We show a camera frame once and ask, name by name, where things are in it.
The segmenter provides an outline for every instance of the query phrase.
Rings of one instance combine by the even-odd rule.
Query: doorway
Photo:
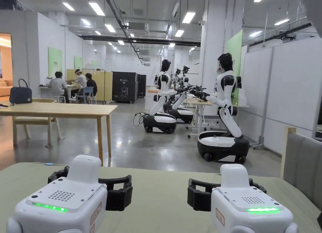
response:
[[[0,33],[0,101],[9,100],[12,87],[11,35]]]

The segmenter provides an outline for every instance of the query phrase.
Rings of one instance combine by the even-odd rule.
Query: gray t-shirt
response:
[[[52,79],[48,85],[49,88],[52,88],[54,96],[62,96],[67,88],[66,81],[60,78]]]
[[[87,80],[86,77],[84,75],[79,75],[76,79],[75,82],[78,83],[80,88],[84,88],[87,86]]]

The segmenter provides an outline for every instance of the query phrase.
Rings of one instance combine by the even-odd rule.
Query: bag handle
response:
[[[27,82],[26,82],[24,79],[19,79],[19,81],[18,81],[19,87],[21,87],[21,86],[20,86],[20,80],[24,81],[24,82],[25,82],[25,84],[26,84],[26,87],[28,88],[28,84],[27,84]]]

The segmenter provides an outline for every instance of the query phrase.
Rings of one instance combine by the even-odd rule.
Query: green led light bar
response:
[[[278,211],[279,208],[248,208],[248,212],[268,212],[268,211]]]
[[[43,207],[43,208],[48,208],[48,209],[53,209],[53,210],[58,210],[58,211],[63,211],[63,212],[68,211],[68,209],[65,209],[65,208],[59,208],[59,207],[56,207],[56,206],[51,206],[51,205],[46,205],[46,204],[32,203],[32,205]]]

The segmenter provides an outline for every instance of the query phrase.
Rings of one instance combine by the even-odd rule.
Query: black cabinet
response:
[[[113,72],[112,100],[134,103],[138,97],[138,74]]]
[[[138,97],[145,97],[147,85],[147,76],[139,74],[139,83],[138,83]]]

